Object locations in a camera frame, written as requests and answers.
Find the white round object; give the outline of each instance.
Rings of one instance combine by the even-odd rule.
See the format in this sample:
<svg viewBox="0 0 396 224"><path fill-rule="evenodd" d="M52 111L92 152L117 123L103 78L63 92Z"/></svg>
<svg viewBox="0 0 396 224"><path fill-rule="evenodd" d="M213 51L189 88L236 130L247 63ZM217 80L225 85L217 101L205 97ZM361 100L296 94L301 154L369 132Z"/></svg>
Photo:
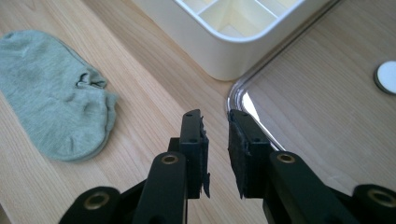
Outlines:
<svg viewBox="0 0 396 224"><path fill-rule="evenodd" d="M396 61L381 64L376 72L375 81L382 91L396 94Z"/></svg>

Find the wooden surface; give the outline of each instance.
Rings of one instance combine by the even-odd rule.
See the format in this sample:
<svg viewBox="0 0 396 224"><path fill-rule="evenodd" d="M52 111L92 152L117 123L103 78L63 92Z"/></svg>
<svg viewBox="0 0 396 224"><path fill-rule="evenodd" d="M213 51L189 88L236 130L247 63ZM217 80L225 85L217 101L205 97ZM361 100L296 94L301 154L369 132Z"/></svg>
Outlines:
<svg viewBox="0 0 396 224"><path fill-rule="evenodd" d="M395 54L385 53L394 46L394 36L383 39L395 31L393 2L379 0L376 4L371 4L371 1L343 1L318 24L318 27L290 46L290 50L281 56L284 57L282 60L276 60L266 68L267 72L273 73L268 75L271 82L267 85L270 89L266 90L274 90L276 93L283 91L281 93L285 94L285 97L286 94L293 94L295 91L304 92L304 88L298 87L307 83L298 78L299 74L329 69L337 71L339 76L345 75L346 82L351 80L347 76L349 73L344 69L351 69L354 74L364 74L365 77L359 79L360 82L371 81L371 74L380 62L396 59ZM367 25L376 27L380 33L369 32L370 26ZM351 27L359 31L348 34L347 31ZM265 222L261 200L239 199L230 166L227 151L228 123L224 105L233 83L216 81L206 75L129 0L0 0L0 35L20 29L39 29L58 36L102 72L109 82L107 89L118 93L120 99L116 107L116 125L105 149L90 161L65 163L48 160L38 153L11 107L4 97L0 96L0 204L12 223L56 223L77 196L87 189L110 186L125 191L139 183L147 177L154 157L167 149L170 137L179 136L181 116L195 108L200 108L204 115L205 128L210 139L211 199L203 196L201 200L189 201L189 223ZM332 35L338 41L329 39ZM379 45L371 44L368 49L361 49L360 46L371 43L371 39L376 39ZM345 40L348 43L360 44L346 46L343 44ZM379 52L382 51L384 54L379 58ZM346 68L332 66L332 61L329 60L334 59L344 61ZM318 66L315 62L328 66ZM335 92L344 90L332 86L331 77L327 78L330 89ZM283 83L291 81L296 82L297 86L289 84L289 88L283 88ZM380 131L375 131L394 132L395 98L383 94L374 86L363 90L353 84L349 87L353 87L354 96L358 98L353 102L341 102L341 106L351 105L353 108L346 121L361 118L361 105L368 104L376 108L386 104L389 117L383 118L383 122L376 126ZM320 87L317 90L309 89L301 96L309 98L312 92L321 95L320 90ZM365 97L366 93L359 94L367 91L378 95L373 102ZM286 99L268 94L268 97L270 96L275 97L272 101L284 102ZM334 111L340 105L326 95L323 96L323 100L329 100L329 103L322 102L322 105L329 106ZM267 113L274 116L274 123L283 120L283 125L278 125L280 133L299 132L300 129L295 125L296 120L310 125L320 121L306 117L291 119L288 113L293 111L288 111L289 108L265 107ZM333 122L335 121L319 123L317 130L327 130L328 124ZM363 139L366 138L370 139L370 136L364 135ZM285 144L291 144L294 140L298 139L287 139ZM346 141L339 139L332 143L342 144ZM382 155L384 150L394 148L386 148L364 151L373 155L375 160L380 158L376 167L364 168L368 171L375 170L370 176L382 175L379 171L387 171L386 167L394 167L394 154L391 154L390 158L387 158L388 154ZM329 175L337 180L334 174L345 175L345 170L360 169L355 165L364 167L368 164L367 161L349 163L359 158L344 158L344 154L333 155L330 150L325 154L301 152L314 166L312 168L318 169L322 178ZM328 157L336 157L340 162L321 167L322 162ZM394 179L390 171L386 173L385 178ZM385 178L385 181L378 184L393 188L394 184L389 185ZM336 181L338 184L329 179L325 181L346 192L359 182L350 178Z"/></svg>
<svg viewBox="0 0 396 224"><path fill-rule="evenodd" d="M329 186L396 190L396 96L374 83L396 61L396 2L341 1L247 87L261 123Z"/></svg>

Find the light wood tabletop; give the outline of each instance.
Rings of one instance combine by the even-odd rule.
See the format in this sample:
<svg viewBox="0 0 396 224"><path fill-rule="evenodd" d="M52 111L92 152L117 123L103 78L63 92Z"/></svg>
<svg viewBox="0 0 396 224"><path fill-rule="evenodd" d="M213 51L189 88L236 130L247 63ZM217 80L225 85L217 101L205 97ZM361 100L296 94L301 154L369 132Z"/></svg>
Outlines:
<svg viewBox="0 0 396 224"><path fill-rule="evenodd" d="M369 29L366 25L377 25L379 31L391 30L393 37L386 41L393 41L389 48L394 47L396 18L392 12L396 4L392 0L378 0L374 7L369 7L371 4L371 1L342 1L312 30L325 32L326 27L332 25L347 29L344 18L349 25L363 31ZM353 11L344 11L344 7ZM362 24L362 18L370 24ZM0 0L0 35L25 29L45 31L62 39L102 73L108 80L106 89L116 92L120 99L116 105L116 124L104 150L91 160L68 163L49 160L38 152L0 94L0 204L12 223L57 223L77 196L87 189L110 186L124 192L138 184L147 177L155 156L166 151L169 139L179 136L182 115L195 108L201 109L210 140L211 199L202 195L200 200L189 201L189 223L265 223L262 200L240 200L230 165L225 102L232 82L208 76L130 0ZM298 56L299 60L286 56L286 60L297 60L300 67L296 65L294 69L300 72L309 69L307 66L315 66L307 63L310 60L328 59L326 55L307 53L306 49L322 39L311 31L289 46L290 50L296 49L292 56ZM370 32L339 36L338 50L334 46L337 43L325 44L323 48L335 55L332 57L342 57L346 48L343 38L365 42L366 34ZM383 35L373 38L383 41ZM364 60L361 61L359 55L371 55L370 52L381 48L384 47L370 45L369 49L354 49L356 61L349 59L346 63L360 71L360 62ZM386 58L391 57L396 60L396 54ZM379 63L385 58L376 59ZM367 66L364 65L366 70L372 69ZM289 68L276 62L270 69ZM389 125L394 125L396 98L384 97L387 98L380 101L389 104L391 117L387 120ZM387 161L393 167L395 154L393 152ZM318 154L304 154L304 157L321 159ZM320 162L310 164L314 171L320 171L321 177L328 168L320 168ZM341 162L336 166L339 172L348 168ZM394 176L388 173L387 178ZM344 179L337 183L338 189L350 193L350 187L359 181ZM386 187L396 188L393 184ZM4 213L0 212L0 221L4 220Z"/></svg>

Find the green sock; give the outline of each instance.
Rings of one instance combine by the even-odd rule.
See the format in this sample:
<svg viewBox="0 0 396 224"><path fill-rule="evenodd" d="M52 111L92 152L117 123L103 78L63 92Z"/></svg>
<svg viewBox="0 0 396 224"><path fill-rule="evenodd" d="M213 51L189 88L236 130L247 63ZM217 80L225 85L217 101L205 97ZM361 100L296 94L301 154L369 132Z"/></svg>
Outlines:
<svg viewBox="0 0 396 224"><path fill-rule="evenodd" d="M87 160L113 128L117 95L59 39L19 31L0 39L0 88L35 147L59 161Z"/></svg>

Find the plastic storage box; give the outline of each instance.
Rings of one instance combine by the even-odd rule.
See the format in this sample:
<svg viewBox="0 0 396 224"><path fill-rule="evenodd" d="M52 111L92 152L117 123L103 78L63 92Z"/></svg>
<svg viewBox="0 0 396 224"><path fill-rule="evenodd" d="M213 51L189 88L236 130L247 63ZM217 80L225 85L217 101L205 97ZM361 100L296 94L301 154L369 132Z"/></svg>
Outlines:
<svg viewBox="0 0 396 224"><path fill-rule="evenodd" d="M132 0L213 78L236 79L331 0Z"/></svg>

